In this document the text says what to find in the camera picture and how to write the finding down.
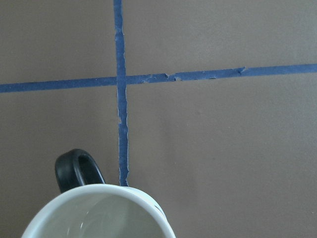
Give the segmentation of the brown paper table cover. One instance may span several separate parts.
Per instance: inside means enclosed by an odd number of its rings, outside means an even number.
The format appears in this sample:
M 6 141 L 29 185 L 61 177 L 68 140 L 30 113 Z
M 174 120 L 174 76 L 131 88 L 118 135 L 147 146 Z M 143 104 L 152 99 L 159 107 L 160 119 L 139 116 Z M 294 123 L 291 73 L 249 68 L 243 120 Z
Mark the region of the brown paper table cover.
M 314 0 L 3 0 L 0 235 L 59 193 L 56 158 L 88 151 L 179 238 L 317 235 Z

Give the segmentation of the white smiley mug black handle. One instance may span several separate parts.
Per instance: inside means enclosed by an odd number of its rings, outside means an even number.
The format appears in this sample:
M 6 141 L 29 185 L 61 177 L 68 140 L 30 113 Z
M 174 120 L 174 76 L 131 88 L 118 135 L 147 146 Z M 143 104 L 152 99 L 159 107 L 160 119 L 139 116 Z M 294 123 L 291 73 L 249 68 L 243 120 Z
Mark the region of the white smiley mug black handle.
M 55 161 L 61 194 L 45 205 L 25 238 L 173 238 L 160 205 L 147 193 L 107 184 L 92 156 L 73 149 Z

